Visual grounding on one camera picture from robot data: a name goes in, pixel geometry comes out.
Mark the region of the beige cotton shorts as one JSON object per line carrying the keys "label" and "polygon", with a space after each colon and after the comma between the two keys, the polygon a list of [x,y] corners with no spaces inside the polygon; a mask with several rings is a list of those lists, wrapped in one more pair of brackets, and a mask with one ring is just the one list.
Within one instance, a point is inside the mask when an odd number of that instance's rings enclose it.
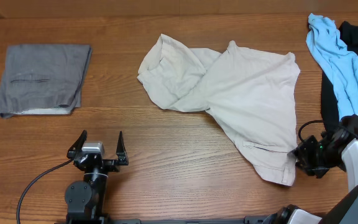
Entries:
{"label": "beige cotton shorts", "polygon": [[295,85],[300,69],[285,55],[239,47],[189,48],[162,34],[144,57],[138,80],[163,110],[204,111],[264,180],[295,181]]}

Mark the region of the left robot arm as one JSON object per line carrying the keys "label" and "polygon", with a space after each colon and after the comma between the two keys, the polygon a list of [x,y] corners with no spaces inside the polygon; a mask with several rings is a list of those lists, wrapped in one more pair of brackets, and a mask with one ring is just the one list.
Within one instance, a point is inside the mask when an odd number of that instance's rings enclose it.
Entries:
{"label": "left robot arm", "polygon": [[67,223],[112,223],[103,212],[104,198],[110,172],[119,172],[129,160],[124,147],[122,133],[119,133],[115,159],[104,158],[104,145],[101,141],[86,140],[87,131],[69,148],[67,158],[83,171],[83,180],[71,183],[65,191]]}

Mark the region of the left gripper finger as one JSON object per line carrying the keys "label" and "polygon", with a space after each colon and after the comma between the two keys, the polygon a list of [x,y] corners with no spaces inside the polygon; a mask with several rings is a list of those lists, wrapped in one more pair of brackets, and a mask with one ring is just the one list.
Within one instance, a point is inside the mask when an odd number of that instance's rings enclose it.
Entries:
{"label": "left gripper finger", "polygon": [[124,146],[124,138],[122,131],[119,132],[119,138],[117,141],[117,148],[116,148],[116,155],[117,156],[126,156],[126,150]]}
{"label": "left gripper finger", "polygon": [[87,130],[84,129],[80,134],[79,138],[69,148],[68,152],[80,151],[87,139],[87,135],[88,135]]}

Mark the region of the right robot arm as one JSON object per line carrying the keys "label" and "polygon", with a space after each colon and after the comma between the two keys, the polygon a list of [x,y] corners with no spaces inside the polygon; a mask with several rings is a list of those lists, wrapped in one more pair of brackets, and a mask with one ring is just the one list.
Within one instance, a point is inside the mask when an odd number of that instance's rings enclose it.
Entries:
{"label": "right robot arm", "polygon": [[290,155],[296,157],[297,168],[318,179],[333,167],[345,171],[348,194],[323,217],[289,205],[267,216],[264,223],[358,223],[358,115],[343,117],[334,131],[321,137],[320,141],[314,136],[302,139]]}

